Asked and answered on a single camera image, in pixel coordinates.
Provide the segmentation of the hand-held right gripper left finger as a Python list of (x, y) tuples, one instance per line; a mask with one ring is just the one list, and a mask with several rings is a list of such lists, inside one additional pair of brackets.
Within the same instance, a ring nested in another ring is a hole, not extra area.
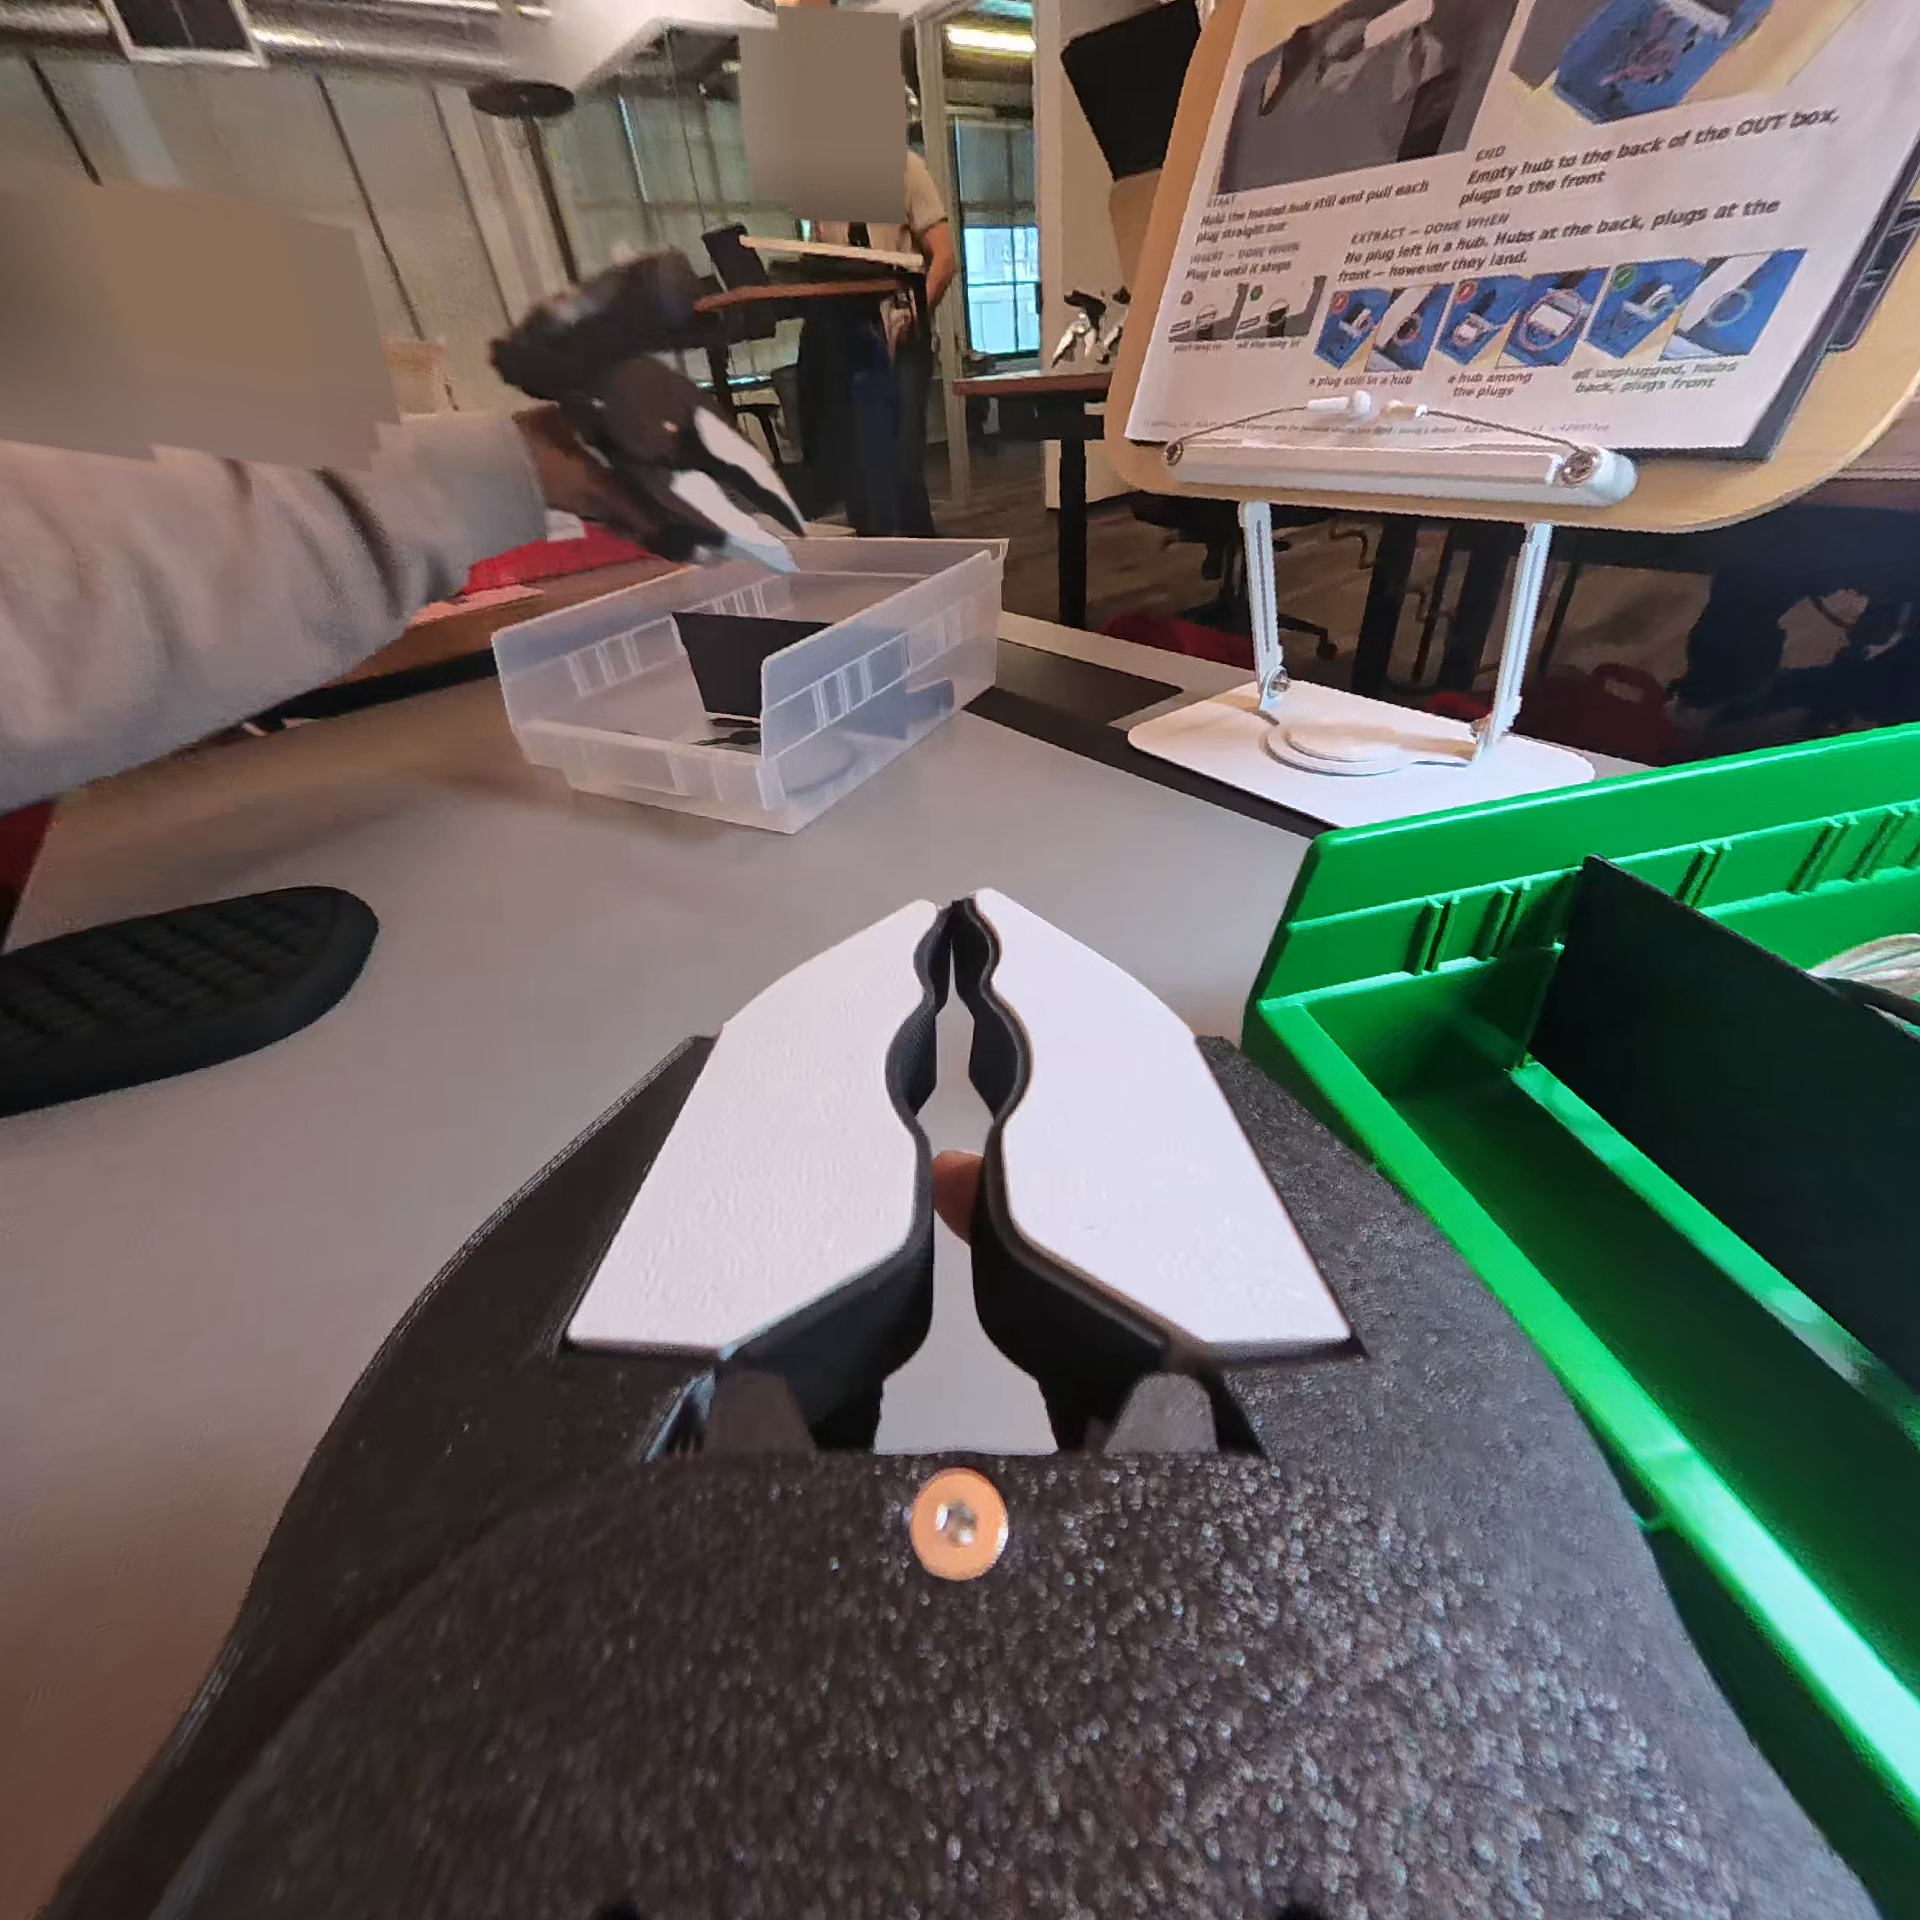
[(951, 960), (910, 901), (711, 1040), (574, 1305), (565, 1349), (771, 1376), (812, 1442), (870, 1452), (934, 1302), (930, 1145)]

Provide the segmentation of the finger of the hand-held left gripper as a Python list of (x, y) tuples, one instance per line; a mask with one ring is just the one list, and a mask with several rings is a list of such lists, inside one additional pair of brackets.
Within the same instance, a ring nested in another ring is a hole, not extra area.
[(779, 470), (708, 406), (679, 422), (679, 480), (714, 480), (782, 536), (804, 536), (806, 524)]
[(702, 560), (750, 560), (771, 572), (797, 569), (786, 540), (714, 480), (668, 480), (663, 516)]

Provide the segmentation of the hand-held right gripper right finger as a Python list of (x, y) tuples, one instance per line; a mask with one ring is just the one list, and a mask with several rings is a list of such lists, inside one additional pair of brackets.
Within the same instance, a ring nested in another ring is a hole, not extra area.
[(953, 908), (969, 1078), (991, 1114), (969, 1221), (974, 1305), (1061, 1448), (1140, 1381), (1204, 1394), (1229, 1447), (1238, 1369), (1346, 1359), (1353, 1326), (1188, 1024), (1007, 894)]

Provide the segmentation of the clear plastic bin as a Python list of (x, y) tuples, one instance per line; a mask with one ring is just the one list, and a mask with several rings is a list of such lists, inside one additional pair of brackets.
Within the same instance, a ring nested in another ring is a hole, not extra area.
[[(522, 753), (586, 794), (799, 832), (994, 682), (1006, 542), (833, 534), (791, 552), (796, 572), (683, 566), (495, 631)], [(911, 738), (717, 742), (674, 625), (689, 610), (820, 618), (837, 639), (899, 633), (911, 680), (951, 680), (956, 711)]]

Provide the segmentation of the person's left forearm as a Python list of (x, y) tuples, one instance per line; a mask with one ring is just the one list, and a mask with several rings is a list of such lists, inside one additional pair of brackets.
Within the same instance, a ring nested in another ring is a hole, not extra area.
[(3, 807), (337, 680), (540, 540), (533, 414), (411, 416), (367, 470), (3, 445)]

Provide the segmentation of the person's left hand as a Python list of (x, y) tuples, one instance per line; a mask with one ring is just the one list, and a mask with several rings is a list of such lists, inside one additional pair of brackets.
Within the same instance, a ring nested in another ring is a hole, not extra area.
[(551, 402), (516, 408), (513, 420), (533, 458), (543, 504), (598, 525), (635, 549), (659, 552), (657, 524), (611, 463)]

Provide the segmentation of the black bin divider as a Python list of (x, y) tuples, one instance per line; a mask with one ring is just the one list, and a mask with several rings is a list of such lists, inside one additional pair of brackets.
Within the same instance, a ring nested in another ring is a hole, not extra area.
[(1526, 1056), (1917, 1384), (1915, 998), (1594, 854)]
[(905, 638), (791, 614), (674, 614), (714, 740), (782, 753), (813, 735), (911, 738), (956, 711), (953, 682), (914, 682)]

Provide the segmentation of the wooden standing desk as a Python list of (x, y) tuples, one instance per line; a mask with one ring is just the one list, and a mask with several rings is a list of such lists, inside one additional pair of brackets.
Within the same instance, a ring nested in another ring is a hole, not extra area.
[(905, 298), (914, 336), (927, 340), (926, 272), (911, 256), (854, 252), (842, 260), (853, 272), (813, 278), (769, 278), (739, 287), (714, 285), (699, 292), (691, 313), (697, 318), (695, 348), (705, 351), (708, 390), (731, 425), (739, 425), (731, 350), (769, 338), (779, 321), (804, 320), (815, 306), (845, 304), (881, 313), (891, 298)]

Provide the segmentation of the wooden office desk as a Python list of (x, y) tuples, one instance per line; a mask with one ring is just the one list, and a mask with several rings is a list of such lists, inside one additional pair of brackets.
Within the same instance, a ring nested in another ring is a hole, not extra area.
[(1105, 441), (1106, 367), (966, 374), (959, 399), (991, 399), (1015, 441), (1058, 445), (1058, 624), (1089, 624), (1089, 448)]

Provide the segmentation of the green plastic bin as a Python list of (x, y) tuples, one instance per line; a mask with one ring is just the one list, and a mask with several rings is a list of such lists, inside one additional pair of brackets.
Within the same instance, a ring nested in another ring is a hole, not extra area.
[(1577, 876), (1810, 970), (1915, 935), (1915, 725), (1315, 837), (1244, 1049), (1521, 1320), (1749, 1733), (1915, 1916), (1915, 1388), (1526, 1056)]

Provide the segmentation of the red floor crate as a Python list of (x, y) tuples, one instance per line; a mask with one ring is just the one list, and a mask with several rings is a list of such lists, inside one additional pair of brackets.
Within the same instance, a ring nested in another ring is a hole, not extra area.
[(1522, 694), (1516, 732), (1642, 766), (1694, 756), (1666, 682), (1627, 663), (1541, 674)]

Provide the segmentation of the printed instruction sheet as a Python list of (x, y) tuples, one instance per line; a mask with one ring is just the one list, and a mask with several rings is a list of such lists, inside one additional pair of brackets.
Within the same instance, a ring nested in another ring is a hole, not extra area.
[(1914, 1), (1242, 4), (1127, 437), (1759, 457), (1915, 180)]

